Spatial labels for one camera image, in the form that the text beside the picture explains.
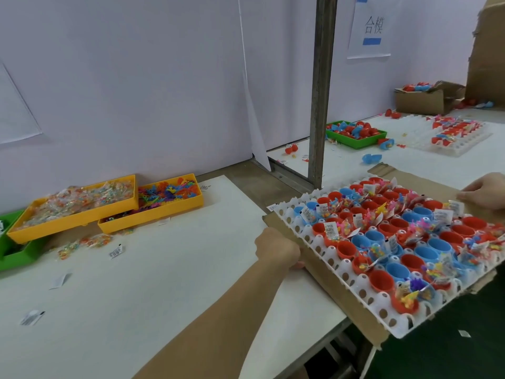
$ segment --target human hand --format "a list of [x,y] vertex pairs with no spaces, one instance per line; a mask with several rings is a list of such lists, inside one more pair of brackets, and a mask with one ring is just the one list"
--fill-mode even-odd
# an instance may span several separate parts
[[256,244],[256,256],[260,260],[280,261],[285,263],[288,268],[300,269],[305,266],[303,262],[298,261],[300,247],[274,228],[264,229],[254,243]]
[[489,173],[465,187],[457,198],[475,203],[485,209],[505,208],[505,175]]

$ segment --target cardboard box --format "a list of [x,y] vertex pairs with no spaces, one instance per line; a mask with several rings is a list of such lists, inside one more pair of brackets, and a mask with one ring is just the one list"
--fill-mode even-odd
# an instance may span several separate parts
[[505,0],[487,0],[479,13],[465,98],[505,107]]
[[[406,188],[415,189],[415,191],[426,194],[428,197],[441,202],[455,199],[458,192],[458,190],[452,187],[399,171],[387,164],[376,165],[369,172],[388,180],[396,177],[398,184]],[[485,219],[490,223],[505,221],[505,210],[493,212],[468,204],[465,205],[465,212]],[[328,269],[327,265],[315,255],[314,251],[308,248],[302,239],[293,234],[293,231],[282,222],[276,213],[272,212],[264,216],[263,220],[268,226],[276,228],[287,238],[301,246],[301,257],[305,261],[309,273],[345,312],[352,323],[359,328],[370,343],[380,348],[380,345],[389,337],[389,332],[377,321],[376,317],[340,282],[338,277]]]
[[438,81],[424,92],[406,92],[395,89],[396,111],[412,114],[447,114],[463,98],[464,86],[453,82]]

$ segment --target metal pole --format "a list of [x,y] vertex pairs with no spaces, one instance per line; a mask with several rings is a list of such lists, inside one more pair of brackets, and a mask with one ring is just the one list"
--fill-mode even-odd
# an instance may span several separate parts
[[323,180],[324,141],[336,14],[337,0],[317,0],[308,174],[309,182],[314,185],[314,189],[320,189]]

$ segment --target forearm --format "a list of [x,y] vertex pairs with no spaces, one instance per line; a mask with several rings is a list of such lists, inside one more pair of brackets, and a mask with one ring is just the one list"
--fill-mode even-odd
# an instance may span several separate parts
[[207,311],[153,357],[135,379],[234,379],[288,272],[259,260]]

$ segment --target white table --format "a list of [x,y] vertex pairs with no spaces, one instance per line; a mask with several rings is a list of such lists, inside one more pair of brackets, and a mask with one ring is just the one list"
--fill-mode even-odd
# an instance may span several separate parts
[[[0,376],[129,379],[217,300],[256,260],[264,213],[224,176],[205,185],[205,206],[165,225],[0,274]],[[119,243],[124,254],[110,260]],[[18,325],[34,309],[46,311],[39,322]],[[291,272],[240,378],[272,379],[345,319],[306,271]]]
[[[351,179],[354,176],[358,178],[366,173],[373,166],[365,165],[361,160],[362,156],[367,153],[380,153],[382,154],[382,162],[392,165],[398,170],[410,172],[457,189],[462,189],[486,173],[505,172],[505,156],[503,154],[505,150],[505,112],[464,109],[452,111],[451,115],[490,121],[489,130],[493,132],[493,135],[460,157],[448,157],[398,146],[387,151],[382,151],[377,146],[355,150],[345,145],[335,145],[326,141],[323,184]],[[386,131],[393,128],[397,131],[397,124],[401,122],[385,116],[376,116],[364,121]],[[395,140],[397,143],[402,143],[401,137],[395,138]],[[269,151],[268,156],[272,159],[287,161],[287,167],[306,176],[309,164],[302,160],[302,156],[309,153],[309,140],[299,142],[298,146],[296,158],[286,155],[284,148]]]

